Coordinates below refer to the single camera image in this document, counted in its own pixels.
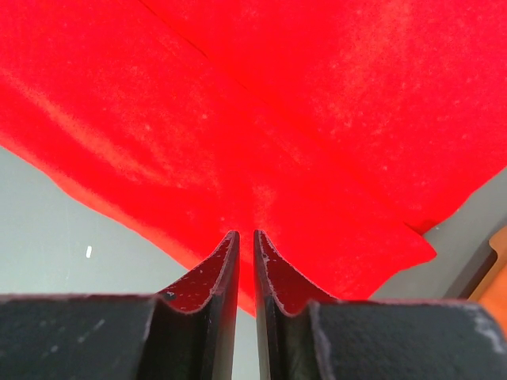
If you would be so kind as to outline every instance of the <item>gray floor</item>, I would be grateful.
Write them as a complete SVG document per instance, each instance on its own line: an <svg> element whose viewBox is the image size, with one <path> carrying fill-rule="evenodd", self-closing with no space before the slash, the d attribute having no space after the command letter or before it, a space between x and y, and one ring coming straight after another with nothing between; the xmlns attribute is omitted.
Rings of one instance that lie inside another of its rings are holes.
<svg viewBox="0 0 507 380"><path fill-rule="evenodd" d="M504 170L426 234L437 260L399 273L375 297L452 296L454 279L480 259L487 238L507 221L501 202L506 189ZM150 242L75 202L2 148L0 200L0 293L153 293L185 272ZM259 378L255 320L241 310L233 378Z"/></svg>

